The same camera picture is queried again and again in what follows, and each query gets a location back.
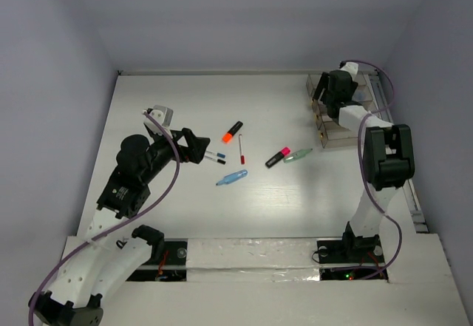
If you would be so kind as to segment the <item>blue capped white marker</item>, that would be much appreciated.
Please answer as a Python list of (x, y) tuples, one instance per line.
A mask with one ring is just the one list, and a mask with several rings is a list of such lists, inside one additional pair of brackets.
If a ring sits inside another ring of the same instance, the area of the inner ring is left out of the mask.
[(219, 158), (225, 158), (225, 154), (219, 153), (219, 152), (211, 152), (209, 150), (206, 151), (207, 154), (211, 154), (213, 156), (219, 157)]

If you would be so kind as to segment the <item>orange black highlighter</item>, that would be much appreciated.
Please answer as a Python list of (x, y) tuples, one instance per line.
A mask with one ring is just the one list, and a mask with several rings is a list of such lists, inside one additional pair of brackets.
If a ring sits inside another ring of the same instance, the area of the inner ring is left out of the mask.
[(223, 143), (229, 143), (234, 135), (242, 128), (243, 122), (237, 121), (222, 137)]

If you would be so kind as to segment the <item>red capped white marker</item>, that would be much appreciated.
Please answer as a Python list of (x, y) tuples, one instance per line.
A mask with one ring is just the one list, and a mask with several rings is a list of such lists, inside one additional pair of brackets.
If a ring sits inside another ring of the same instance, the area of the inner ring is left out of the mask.
[(239, 134), (238, 136), (238, 142), (239, 142), (239, 158), (240, 158), (240, 163), (241, 165), (245, 165), (245, 153), (243, 149), (243, 136)]

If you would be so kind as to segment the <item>pink black highlighter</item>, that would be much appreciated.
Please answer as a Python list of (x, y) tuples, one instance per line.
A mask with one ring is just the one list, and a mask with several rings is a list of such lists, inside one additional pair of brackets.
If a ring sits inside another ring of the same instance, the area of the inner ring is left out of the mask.
[(274, 156), (272, 156), (269, 160), (265, 162), (265, 166), (270, 169), (278, 162), (283, 160), (286, 156), (290, 154), (290, 149), (288, 147), (284, 147), (280, 151), (278, 151)]

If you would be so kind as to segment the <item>paperclip jar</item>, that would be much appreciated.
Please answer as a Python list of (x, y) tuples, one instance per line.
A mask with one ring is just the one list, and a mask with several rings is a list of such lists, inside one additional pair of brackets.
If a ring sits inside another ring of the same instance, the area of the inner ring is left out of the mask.
[(366, 90), (365, 88), (357, 89), (353, 94), (353, 100), (362, 102), (368, 101), (370, 99), (370, 91)]

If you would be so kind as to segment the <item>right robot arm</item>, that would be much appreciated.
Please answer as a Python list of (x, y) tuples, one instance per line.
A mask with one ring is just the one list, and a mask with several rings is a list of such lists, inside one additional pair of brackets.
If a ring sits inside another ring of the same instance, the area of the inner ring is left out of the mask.
[(391, 199), (415, 173), (410, 127), (382, 120), (354, 101), (357, 74), (357, 63), (347, 62), (339, 69), (323, 72), (311, 92), (312, 102), (323, 105), (332, 122), (357, 137), (364, 192), (338, 246), (327, 249), (329, 255), (339, 254), (349, 261), (375, 250)]

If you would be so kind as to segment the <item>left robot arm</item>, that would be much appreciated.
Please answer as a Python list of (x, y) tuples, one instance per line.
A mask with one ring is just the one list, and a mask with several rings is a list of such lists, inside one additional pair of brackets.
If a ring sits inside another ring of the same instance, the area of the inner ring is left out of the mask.
[(83, 242), (65, 256), (29, 301), (28, 322), (99, 325), (103, 306), (143, 263), (163, 256), (164, 235), (134, 221), (147, 210), (150, 182), (168, 163), (200, 163), (211, 142), (187, 128), (123, 139), (117, 165), (101, 196)]

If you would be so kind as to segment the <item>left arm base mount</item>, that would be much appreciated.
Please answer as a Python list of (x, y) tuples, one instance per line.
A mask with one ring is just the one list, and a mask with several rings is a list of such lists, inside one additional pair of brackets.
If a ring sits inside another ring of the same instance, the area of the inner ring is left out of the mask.
[(188, 240), (165, 240), (158, 259), (150, 259), (134, 271), (127, 282), (185, 282)]

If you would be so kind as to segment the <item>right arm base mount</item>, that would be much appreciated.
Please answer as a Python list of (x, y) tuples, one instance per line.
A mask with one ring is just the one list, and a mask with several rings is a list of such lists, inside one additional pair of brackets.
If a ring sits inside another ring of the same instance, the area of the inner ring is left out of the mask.
[(388, 280), (380, 246), (349, 250), (342, 240), (319, 240), (311, 259), (321, 281)]

